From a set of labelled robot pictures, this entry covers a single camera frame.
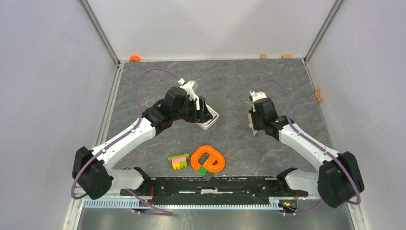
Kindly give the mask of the white rectangular tray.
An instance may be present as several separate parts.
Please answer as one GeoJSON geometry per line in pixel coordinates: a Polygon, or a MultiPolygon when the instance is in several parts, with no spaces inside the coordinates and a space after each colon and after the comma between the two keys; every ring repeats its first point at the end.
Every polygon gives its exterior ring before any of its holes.
{"type": "Polygon", "coordinates": [[[219,118],[219,113],[218,112],[216,112],[209,105],[207,105],[206,107],[207,107],[208,112],[211,115],[211,117],[204,123],[197,123],[197,126],[199,126],[204,131],[207,131],[210,127],[212,127],[219,118]]]}

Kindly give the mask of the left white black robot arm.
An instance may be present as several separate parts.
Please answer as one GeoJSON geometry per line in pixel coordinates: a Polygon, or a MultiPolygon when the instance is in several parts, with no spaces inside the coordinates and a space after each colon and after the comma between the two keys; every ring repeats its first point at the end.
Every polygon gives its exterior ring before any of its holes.
{"type": "Polygon", "coordinates": [[[110,190],[133,189],[138,195],[150,190],[150,181],[135,169],[120,171],[114,165],[140,144],[170,128],[174,121],[199,124],[207,130],[219,114],[196,95],[193,82],[175,86],[163,99],[146,109],[128,128],[110,140],[92,148],[81,147],[74,159],[71,188],[73,199],[85,196],[95,200],[110,190]]]}

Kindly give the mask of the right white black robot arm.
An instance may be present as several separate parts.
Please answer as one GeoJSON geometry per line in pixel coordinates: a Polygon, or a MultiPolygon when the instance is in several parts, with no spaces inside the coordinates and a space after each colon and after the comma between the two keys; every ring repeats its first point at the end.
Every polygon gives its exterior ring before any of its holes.
{"type": "Polygon", "coordinates": [[[356,157],[346,151],[340,153],[305,133],[286,115],[278,115],[273,101],[263,92],[249,97],[252,107],[248,112],[249,127],[253,134],[266,135],[295,150],[306,159],[316,173],[291,168],[281,174],[277,191],[288,196],[294,190],[317,195],[328,206],[337,208],[345,202],[358,205],[364,183],[356,157]]]}

